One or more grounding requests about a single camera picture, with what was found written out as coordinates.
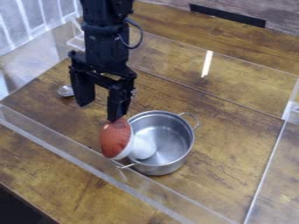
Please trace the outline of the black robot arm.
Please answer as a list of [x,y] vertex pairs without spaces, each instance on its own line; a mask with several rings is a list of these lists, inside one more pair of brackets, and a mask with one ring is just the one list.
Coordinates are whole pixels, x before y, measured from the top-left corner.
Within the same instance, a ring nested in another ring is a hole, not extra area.
[[106,119],[126,114],[136,73],[126,66],[129,30],[126,15],[133,0],[80,0],[85,52],[69,52],[69,80],[82,107],[94,101],[94,86],[108,90]]

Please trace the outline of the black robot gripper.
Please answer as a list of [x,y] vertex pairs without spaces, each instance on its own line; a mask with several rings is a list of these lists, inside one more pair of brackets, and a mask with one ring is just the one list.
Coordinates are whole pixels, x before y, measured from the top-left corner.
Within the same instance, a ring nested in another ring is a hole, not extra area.
[[129,45],[126,22],[98,26],[84,23],[84,52],[69,52],[69,81],[76,103],[84,107],[94,101],[94,86],[108,88],[106,119],[113,122],[128,111],[134,93],[136,73],[128,68]]

